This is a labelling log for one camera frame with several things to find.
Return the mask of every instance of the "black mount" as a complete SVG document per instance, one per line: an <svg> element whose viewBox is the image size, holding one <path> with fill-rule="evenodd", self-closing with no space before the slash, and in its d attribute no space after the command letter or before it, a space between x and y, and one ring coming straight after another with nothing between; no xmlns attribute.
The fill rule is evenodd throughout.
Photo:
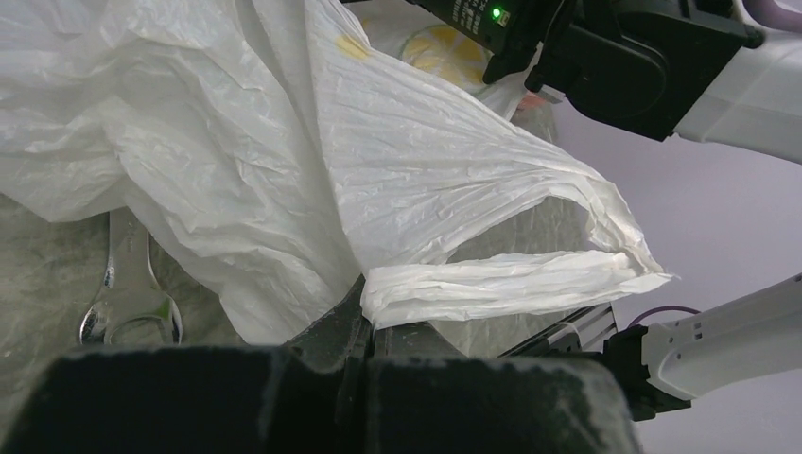
<svg viewBox="0 0 802 454"><path fill-rule="evenodd" d="M548 85L585 116L656 140L736 52L763 40L729 18L731 0L408 1L494 53L485 83L526 70L541 47L530 91Z"/></svg>

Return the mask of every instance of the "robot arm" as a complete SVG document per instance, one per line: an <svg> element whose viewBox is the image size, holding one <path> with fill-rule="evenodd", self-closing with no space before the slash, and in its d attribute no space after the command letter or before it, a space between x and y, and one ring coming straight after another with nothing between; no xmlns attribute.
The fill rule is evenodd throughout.
<svg viewBox="0 0 802 454"><path fill-rule="evenodd" d="M732 383L802 368L801 346L802 274L679 322L633 326L591 357L641 421Z"/></svg>
<svg viewBox="0 0 802 454"><path fill-rule="evenodd" d="M775 0L408 1L493 52L487 83L531 68L602 123L802 164L802 16Z"/></svg>
<svg viewBox="0 0 802 454"><path fill-rule="evenodd" d="M643 336L649 383L682 400L802 368L802 275Z"/></svg>

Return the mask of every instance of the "purple wall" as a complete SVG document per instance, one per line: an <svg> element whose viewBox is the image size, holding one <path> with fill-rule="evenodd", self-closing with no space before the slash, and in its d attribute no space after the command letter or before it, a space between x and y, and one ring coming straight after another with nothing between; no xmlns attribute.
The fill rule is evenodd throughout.
<svg viewBox="0 0 802 454"><path fill-rule="evenodd" d="M656 143L567 103L555 111L560 146L618 185L655 258L682 277L616 303L619 325L655 306L704 310L802 271L802 166L679 138ZM647 454L798 453L799 428L802 371L733 385L640 424Z"/></svg>

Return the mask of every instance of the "open-end wrench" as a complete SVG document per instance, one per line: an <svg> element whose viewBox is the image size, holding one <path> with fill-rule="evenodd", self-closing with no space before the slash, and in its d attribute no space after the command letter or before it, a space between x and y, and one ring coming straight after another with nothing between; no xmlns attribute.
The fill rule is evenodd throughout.
<svg viewBox="0 0 802 454"><path fill-rule="evenodd" d="M148 229L131 210L109 213L109 260L103 286L80 323L80 343L112 343L124 324L148 320L158 323L163 343L181 343L181 314L153 275L148 243Z"/></svg>

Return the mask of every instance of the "yellow lemon slice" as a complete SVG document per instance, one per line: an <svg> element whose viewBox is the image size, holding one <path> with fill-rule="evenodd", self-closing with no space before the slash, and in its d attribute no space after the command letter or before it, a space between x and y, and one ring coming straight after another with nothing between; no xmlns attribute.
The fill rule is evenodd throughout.
<svg viewBox="0 0 802 454"><path fill-rule="evenodd" d="M490 52L450 26L432 26L412 35L401 60L475 93L484 88L481 75Z"/></svg>

